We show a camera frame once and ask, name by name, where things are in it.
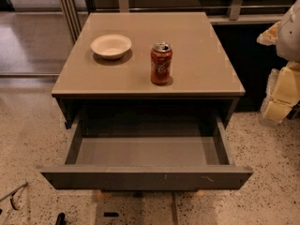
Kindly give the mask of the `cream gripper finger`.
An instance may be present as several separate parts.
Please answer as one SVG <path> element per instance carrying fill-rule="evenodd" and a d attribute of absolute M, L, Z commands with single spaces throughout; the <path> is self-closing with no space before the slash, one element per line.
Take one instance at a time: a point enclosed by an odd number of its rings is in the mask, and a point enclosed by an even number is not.
<path fill-rule="evenodd" d="M 262 102 L 262 117 L 281 123 L 299 101 L 300 64 L 289 62 L 281 70 L 273 68 L 266 85 L 266 98 Z"/>
<path fill-rule="evenodd" d="M 265 46 L 275 45 L 278 37 L 278 26 L 279 22 L 274 23 L 257 37 L 257 42 Z"/>

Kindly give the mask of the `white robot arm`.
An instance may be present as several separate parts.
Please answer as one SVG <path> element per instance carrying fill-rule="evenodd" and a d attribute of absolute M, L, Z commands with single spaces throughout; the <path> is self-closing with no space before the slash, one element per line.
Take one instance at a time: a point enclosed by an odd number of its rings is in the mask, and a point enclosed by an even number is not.
<path fill-rule="evenodd" d="M 277 55 L 288 61 L 281 70 L 271 70 L 261 106 L 262 118 L 279 124 L 300 101 L 300 0 L 261 33 L 257 42 L 275 45 Z"/>

